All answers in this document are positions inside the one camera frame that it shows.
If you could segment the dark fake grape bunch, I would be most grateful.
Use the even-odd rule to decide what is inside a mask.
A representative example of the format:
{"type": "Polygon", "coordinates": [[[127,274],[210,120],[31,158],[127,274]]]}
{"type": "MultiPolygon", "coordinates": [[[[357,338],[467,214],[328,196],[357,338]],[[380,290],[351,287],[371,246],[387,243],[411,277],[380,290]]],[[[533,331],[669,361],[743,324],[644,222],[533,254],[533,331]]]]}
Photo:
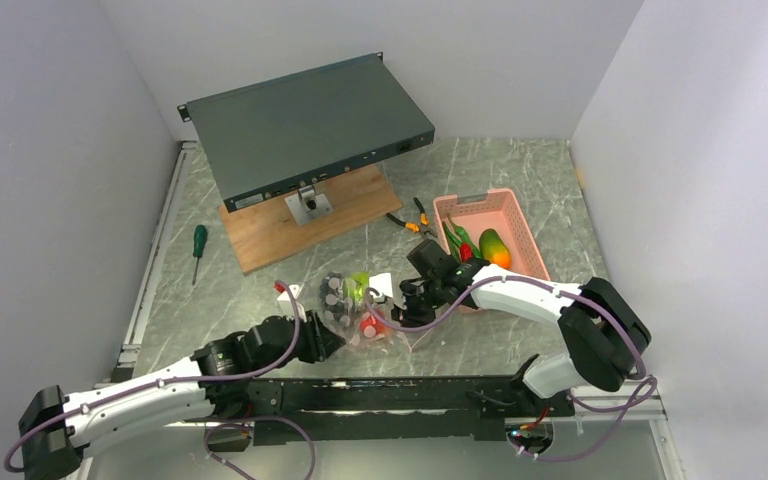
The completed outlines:
{"type": "Polygon", "coordinates": [[[335,325],[349,327],[358,302],[359,286],[360,283],[353,276],[337,272],[326,274],[319,287],[322,319],[335,325]]]}

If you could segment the clear zip top bag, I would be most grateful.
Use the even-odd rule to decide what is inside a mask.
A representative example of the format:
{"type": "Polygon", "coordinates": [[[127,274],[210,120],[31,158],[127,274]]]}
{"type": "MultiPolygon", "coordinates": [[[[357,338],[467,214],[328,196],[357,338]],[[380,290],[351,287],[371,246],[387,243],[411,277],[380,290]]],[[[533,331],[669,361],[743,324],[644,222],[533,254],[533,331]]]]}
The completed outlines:
{"type": "MultiPolygon", "coordinates": [[[[354,272],[341,273],[341,274],[349,276],[351,273],[354,273],[354,272]]],[[[394,306],[392,307],[392,309],[394,307],[402,307],[403,306],[403,301],[399,297],[399,293],[397,292],[397,283],[396,283],[395,279],[394,279],[394,284],[396,286],[396,289],[395,289],[395,292],[394,292],[394,294],[395,294],[394,306]]],[[[372,307],[372,306],[368,305],[363,300],[362,303],[357,303],[356,304],[356,310],[355,310],[355,313],[354,313],[354,317],[353,317],[352,323],[351,323],[351,325],[349,327],[342,327],[340,325],[335,325],[335,324],[332,324],[330,322],[327,322],[327,321],[325,321],[323,319],[322,320],[325,322],[326,326],[332,332],[334,332],[334,333],[340,335],[342,338],[344,338],[346,343],[352,349],[355,349],[355,350],[361,350],[361,349],[372,350],[372,349],[377,349],[377,350],[380,350],[383,353],[391,353],[391,352],[395,352],[396,350],[403,350],[403,351],[405,351],[407,353],[413,353],[416,350],[415,340],[411,339],[404,332],[391,329],[385,323],[383,323],[383,324],[386,325],[390,329],[390,335],[387,338],[385,338],[384,340],[379,340],[379,341],[363,341],[363,340],[360,339],[358,326],[359,326],[359,323],[360,323],[360,319],[361,319],[361,317],[364,314],[369,313],[369,314],[373,315],[377,320],[379,320],[378,316],[380,316],[382,318],[386,318],[389,322],[395,323],[396,319],[394,318],[394,314],[392,313],[392,309],[390,311],[390,317],[386,317],[386,316],[384,316],[382,314],[382,312],[379,309],[376,309],[375,307],[372,307]]]]}

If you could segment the red fake chili pepper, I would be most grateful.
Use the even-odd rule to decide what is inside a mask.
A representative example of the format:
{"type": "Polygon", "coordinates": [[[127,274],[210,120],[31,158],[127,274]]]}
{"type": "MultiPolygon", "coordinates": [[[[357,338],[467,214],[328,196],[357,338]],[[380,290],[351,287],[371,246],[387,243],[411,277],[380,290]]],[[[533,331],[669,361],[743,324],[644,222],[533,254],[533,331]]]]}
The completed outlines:
{"type": "Polygon", "coordinates": [[[462,243],[459,247],[459,255],[462,262],[466,262],[467,260],[471,259],[473,257],[473,250],[471,246],[467,243],[462,243]]]}

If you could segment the green fake bean pod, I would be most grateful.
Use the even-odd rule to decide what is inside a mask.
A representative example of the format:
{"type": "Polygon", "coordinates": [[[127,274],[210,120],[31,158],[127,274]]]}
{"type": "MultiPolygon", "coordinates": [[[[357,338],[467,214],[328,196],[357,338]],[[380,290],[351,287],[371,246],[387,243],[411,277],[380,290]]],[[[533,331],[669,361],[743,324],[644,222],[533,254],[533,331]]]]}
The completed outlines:
{"type": "Polygon", "coordinates": [[[442,222],[442,229],[446,238],[447,245],[449,247],[450,254],[459,262],[461,262],[460,256],[460,239],[457,235],[448,227],[445,221],[442,222]]]}

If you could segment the green fake apple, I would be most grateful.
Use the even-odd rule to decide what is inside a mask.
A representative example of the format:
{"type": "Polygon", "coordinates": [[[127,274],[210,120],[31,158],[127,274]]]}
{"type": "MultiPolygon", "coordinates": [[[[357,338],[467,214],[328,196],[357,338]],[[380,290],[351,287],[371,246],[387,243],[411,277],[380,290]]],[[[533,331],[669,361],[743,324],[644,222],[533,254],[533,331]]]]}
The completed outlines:
{"type": "Polygon", "coordinates": [[[370,275],[366,271],[351,273],[348,276],[348,294],[354,303],[362,303],[365,290],[369,287],[370,275]]]}

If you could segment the green fake chili pepper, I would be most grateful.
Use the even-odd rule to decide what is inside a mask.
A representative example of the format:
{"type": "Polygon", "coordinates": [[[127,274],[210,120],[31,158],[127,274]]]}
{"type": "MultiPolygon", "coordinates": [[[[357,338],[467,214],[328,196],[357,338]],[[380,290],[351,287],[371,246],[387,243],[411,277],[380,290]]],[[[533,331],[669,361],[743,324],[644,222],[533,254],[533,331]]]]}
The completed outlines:
{"type": "Polygon", "coordinates": [[[451,225],[451,227],[453,228],[454,233],[457,236],[457,238],[460,240],[461,244],[467,245],[470,248],[472,256],[475,258],[482,258],[483,255],[479,247],[473,242],[472,238],[470,237],[466,229],[456,224],[450,215],[447,216],[447,220],[451,225]]]}

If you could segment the orange fake fruit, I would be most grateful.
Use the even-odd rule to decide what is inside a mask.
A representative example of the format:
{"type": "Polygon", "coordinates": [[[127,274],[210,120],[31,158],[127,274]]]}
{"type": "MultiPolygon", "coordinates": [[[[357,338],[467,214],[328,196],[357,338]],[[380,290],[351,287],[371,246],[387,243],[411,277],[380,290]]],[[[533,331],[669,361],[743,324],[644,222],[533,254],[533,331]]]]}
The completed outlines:
{"type": "Polygon", "coordinates": [[[495,229],[485,229],[479,237],[481,256],[492,264],[508,269],[512,264],[512,254],[495,229]]]}

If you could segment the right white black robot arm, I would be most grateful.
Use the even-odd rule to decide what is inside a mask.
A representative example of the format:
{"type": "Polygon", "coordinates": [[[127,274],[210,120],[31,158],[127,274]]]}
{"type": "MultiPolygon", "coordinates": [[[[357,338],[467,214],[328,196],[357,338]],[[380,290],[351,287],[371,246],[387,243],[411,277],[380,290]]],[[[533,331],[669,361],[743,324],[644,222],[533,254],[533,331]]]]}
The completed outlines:
{"type": "Polygon", "coordinates": [[[405,332],[429,330],[458,307],[499,311],[558,331],[563,350],[527,360],[514,377],[511,401],[534,415],[556,394],[580,386],[616,392],[648,372],[642,360],[648,328],[608,280],[556,283],[517,274],[486,259],[458,261],[434,241],[407,256],[418,275],[403,281],[391,315],[405,332]]]}

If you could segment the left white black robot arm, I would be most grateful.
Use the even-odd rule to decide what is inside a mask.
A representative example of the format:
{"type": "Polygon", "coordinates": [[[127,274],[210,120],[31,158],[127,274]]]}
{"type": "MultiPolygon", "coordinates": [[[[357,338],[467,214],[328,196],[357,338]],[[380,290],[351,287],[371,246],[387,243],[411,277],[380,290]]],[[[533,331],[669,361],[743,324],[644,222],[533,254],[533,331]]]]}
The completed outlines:
{"type": "Polygon", "coordinates": [[[168,424],[275,415],[279,394],[255,378],[294,360],[323,362],[344,344],[313,311],[270,316],[141,377],[71,394],[58,385],[43,388],[20,417],[20,438],[7,453],[19,454],[22,464],[6,460],[4,467],[26,479],[62,479],[117,442],[168,424]]]}

